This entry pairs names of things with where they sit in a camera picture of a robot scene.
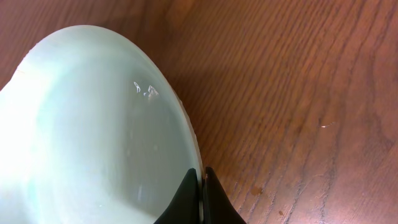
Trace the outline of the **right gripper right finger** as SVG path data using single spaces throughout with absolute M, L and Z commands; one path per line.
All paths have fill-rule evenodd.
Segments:
M 203 214 L 206 224 L 246 224 L 234 209 L 211 167 L 205 169 Z

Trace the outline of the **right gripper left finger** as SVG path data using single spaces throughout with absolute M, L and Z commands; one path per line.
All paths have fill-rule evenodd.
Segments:
M 199 222 L 197 172 L 191 168 L 185 174 L 169 206 L 154 224 L 199 224 Z

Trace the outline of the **mint green plate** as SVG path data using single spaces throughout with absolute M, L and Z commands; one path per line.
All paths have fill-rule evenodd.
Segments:
M 2 223 L 154 223 L 203 166 L 154 62 L 98 26 L 38 42 L 1 90 Z

